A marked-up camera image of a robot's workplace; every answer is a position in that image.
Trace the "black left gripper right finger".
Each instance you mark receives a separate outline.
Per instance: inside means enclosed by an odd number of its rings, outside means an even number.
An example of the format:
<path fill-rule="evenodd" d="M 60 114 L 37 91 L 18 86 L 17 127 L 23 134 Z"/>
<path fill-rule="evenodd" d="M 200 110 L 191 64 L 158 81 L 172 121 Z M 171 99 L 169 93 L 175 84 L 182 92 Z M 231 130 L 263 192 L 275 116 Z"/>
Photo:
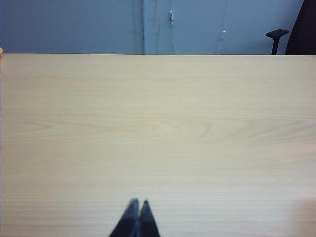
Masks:
<path fill-rule="evenodd" d="M 140 231 L 142 237 L 160 237 L 158 227 L 147 200 L 144 201 L 140 211 L 140 222 Z"/>

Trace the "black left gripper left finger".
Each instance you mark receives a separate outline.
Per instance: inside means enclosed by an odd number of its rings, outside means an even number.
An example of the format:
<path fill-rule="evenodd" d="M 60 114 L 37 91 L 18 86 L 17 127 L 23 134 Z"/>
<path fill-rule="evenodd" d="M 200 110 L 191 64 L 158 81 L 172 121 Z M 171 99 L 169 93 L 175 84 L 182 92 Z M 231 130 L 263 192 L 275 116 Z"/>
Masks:
<path fill-rule="evenodd" d="M 122 217 L 109 234 L 110 237 L 138 237 L 139 236 L 139 201 L 133 198 Z"/>

